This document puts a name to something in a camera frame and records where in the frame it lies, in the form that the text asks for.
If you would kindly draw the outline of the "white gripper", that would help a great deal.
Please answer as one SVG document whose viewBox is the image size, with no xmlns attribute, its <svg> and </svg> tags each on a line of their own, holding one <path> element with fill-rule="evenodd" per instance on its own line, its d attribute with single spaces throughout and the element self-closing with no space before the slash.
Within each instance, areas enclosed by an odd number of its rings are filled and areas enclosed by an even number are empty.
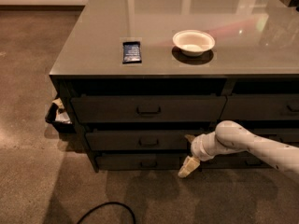
<svg viewBox="0 0 299 224">
<path fill-rule="evenodd" d="M 184 137 L 191 143 L 193 157 L 186 157 L 178 171 L 180 178 L 185 178 L 195 171 L 200 166 L 200 161 L 212 160 L 218 154 L 215 133 L 201 134 L 196 137 L 185 134 Z"/>
</svg>

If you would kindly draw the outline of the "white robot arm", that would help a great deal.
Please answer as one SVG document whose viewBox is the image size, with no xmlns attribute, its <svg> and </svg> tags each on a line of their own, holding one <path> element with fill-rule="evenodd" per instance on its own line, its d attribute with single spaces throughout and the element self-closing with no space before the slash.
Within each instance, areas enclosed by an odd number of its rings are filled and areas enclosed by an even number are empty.
<svg viewBox="0 0 299 224">
<path fill-rule="evenodd" d="M 180 178 L 195 171 L 202 161 L 209 161 L 218 155 L 247 151 L 256 158 L 299 182 L 299 148 L 251 133 L 236 122 L 225 120 L 215 131 L 193 136 L 186 134 L 191 143 L 191 156 L 187 156 L 178 171 Z"/>
</svg>

